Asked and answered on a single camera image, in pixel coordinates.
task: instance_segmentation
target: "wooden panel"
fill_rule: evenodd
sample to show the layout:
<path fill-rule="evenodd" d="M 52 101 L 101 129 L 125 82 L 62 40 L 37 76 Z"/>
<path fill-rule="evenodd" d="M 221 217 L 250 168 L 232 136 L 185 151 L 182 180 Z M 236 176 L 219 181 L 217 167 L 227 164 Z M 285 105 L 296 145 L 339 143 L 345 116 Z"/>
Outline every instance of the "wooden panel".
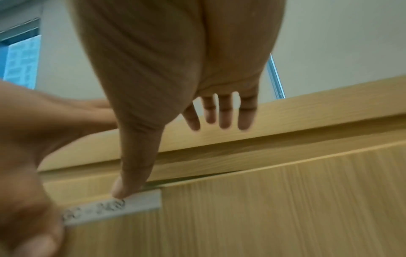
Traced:
<path fill-rule="evenodd" d="M 257 121 L 245 133 L 233 126 L 221 130 L 202 122 L 192 132 L 184 121 L 169 124 L 160 152 L 275 135 L 347 122 L 406 113 L 406 76 L 293 97 L 259 106 Z M 237 113 L 234 114 L 234 125 Z M 120 158 L 118 132 L 89 136 L 49 156 L 40 170 L 76 166 Z"/>
<path fill-rule="evenodd" d="M 406 145 L 162 187 L 157 211 L 68 229 L 68 257 L 406 256 Z"/>
<path fill-rule="evenodd" d="M 149 181 L 247 170 L 406 140 L 406 116 L 160 153 Z M 108 194 L 118 161 L 42 172 L 58 202 Z"/>

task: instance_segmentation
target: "white label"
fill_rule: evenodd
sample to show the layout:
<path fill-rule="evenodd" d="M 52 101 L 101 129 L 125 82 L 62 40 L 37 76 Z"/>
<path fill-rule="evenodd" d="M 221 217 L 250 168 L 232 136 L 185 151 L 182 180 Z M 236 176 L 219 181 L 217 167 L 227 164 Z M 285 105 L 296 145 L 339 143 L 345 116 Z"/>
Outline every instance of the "white label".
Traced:
<path fill-rule="evenodd" d="M 123 200 L 109 199 L 68 208 L 63 212 L 63 223 L 73 226 L 160 207 L 161 190 L 156 189 L 136 193 Z"/>

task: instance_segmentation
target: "blue window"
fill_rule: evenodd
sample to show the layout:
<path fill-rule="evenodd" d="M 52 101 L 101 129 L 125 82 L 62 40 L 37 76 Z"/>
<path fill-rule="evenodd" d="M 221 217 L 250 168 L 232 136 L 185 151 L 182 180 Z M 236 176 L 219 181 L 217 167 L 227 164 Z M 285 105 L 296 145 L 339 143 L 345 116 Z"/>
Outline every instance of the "blue window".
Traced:
<path fill-rule="evenodd" d="M 39 19 L 0 31 L 0 78 L 34 89 L 40 45 Z"/>
<path fill-rule="evenodd" d="M 271 83 L 274 88 L 276 99 L 283 99 L 285 97 L 285 92 L 283 91 L 282 84 L 280 83 L 278 71 L 276 70 L 274 59 L 272 55 L 269 57 L 268 63 L 266 64 L 269 76 L 271 77 Z"/>

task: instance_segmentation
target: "wooden cabinet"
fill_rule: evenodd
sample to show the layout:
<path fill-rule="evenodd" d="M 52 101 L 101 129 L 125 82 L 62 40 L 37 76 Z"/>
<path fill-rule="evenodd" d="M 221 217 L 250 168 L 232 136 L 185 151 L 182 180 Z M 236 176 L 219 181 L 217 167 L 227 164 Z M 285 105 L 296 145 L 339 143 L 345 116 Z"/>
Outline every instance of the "wooden cabinet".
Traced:
<path fill-rule="evenodd" d="M 117 132 L 43 163 L 61 206 L 109 198 Z M 406 256 L 406 77 L 260 106 L 247 133 L 168 125 L 160 207 L 68 227 L 69 257 Z"/>

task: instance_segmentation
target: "skin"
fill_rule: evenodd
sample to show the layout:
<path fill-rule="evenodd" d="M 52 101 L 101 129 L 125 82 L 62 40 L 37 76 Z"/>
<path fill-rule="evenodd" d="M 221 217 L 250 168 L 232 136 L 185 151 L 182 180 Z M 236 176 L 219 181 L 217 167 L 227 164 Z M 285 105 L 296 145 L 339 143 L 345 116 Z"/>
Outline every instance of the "skin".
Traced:
<path fill-rule="evenodd" d="M 36 173 L 60 147 L 118 125 L 122 172 L 112 195 L 124 198 L 150 175 L 166 124 L 181 113 L 200 129 L 194 99 L 201 98 L 208 123 L 227 129 L 231 93 L 238 92 L 237 126 L 247 130 L 285 0 L 67 0 L 67 6 L 112 109 L 106 100 L 66 100 L 1 82 L 0 241 L 13 256 L 53 256 L 62 245 L 60 212 Z"/>

